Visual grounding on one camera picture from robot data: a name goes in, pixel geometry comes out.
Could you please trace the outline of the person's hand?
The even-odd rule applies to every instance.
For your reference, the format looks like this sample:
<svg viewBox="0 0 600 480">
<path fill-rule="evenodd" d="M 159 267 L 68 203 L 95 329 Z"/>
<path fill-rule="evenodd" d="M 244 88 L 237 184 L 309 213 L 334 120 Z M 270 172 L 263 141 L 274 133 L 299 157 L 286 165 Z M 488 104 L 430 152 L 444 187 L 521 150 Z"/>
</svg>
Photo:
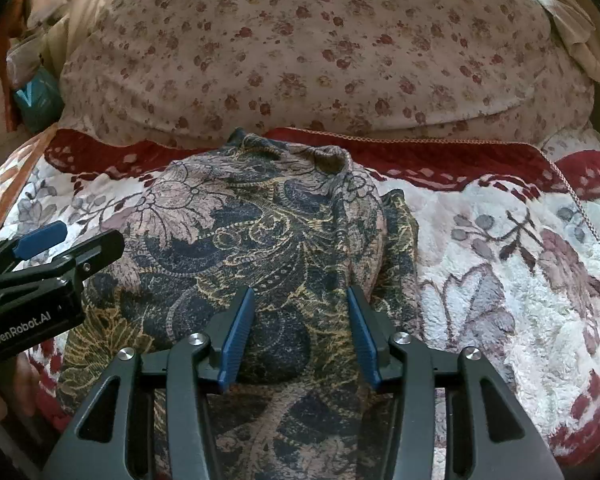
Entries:
<svg viewBox="0 0 600 480">
<path fill-rule="evenodd" d="M 40 374 L 28 356 L 21 352 L 0 372 L 0 422 L 9 411 L 31 417 L 36 411 Z"/>
</svg>

